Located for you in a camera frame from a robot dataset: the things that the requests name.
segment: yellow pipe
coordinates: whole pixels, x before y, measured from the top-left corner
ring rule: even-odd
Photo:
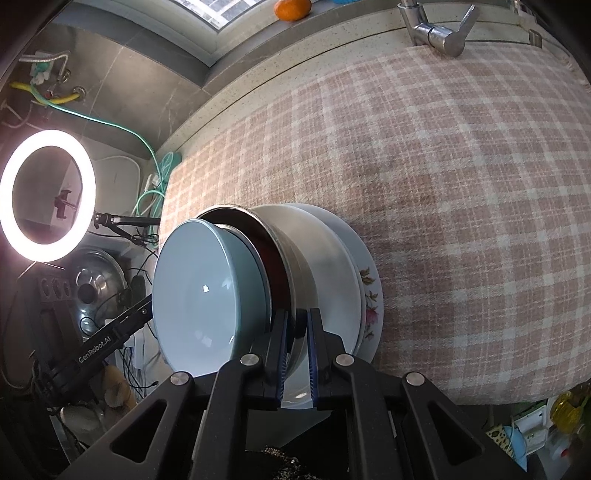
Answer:
[[[16,88],[17,90],[23,90],[25,92],[29,92],[31,95],[33,94],[31,91],[31,85],[29,85],[28,83],[11,82],[10,86],[12,88]],[[79,97],[80,97],[79,93],[72,93],[72,94],[67,95],[65,97],[52,98],[51,100],[48,100],[48,102],[51,102],[54,105],[61,105],[62,103],[68,103],[68,102],[71,102],[72,100],[76,100]]]

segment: light blue bowl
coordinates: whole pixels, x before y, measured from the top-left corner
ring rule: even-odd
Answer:
[[[158,341],[175,371],[216,372],[265,332],[267,299],[254,257],[205,220],[188,220],[170,234],[153,283]]]

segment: yellow bottle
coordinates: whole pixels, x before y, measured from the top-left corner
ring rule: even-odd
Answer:
[[[550,410],[550,420],[554,422],[556,428],[565,434],[573,433],[579,425],[583,409],[589,399],[589,397],[585,397],[580,407],[573,407],[569,401],[572,396],[571,391],[560,394]]]

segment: plaid cloth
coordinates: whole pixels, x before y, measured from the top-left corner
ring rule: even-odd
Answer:
[[[216,203],[304,202],[377,263],[374,365],[460,403],[591,376],[591,102],[553,56],[414,47],[286,92],[176,169],[161,241]]]

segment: faucet handle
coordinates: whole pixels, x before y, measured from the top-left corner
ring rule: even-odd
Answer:
[[[464,51],[466,37],[476,23],[478,15],[480,15],[480,9],[476,5],[472,5],[462,18],[457,32],[436,25],[428,34],[429,43],[445,55],[450,57],[459,56]]]

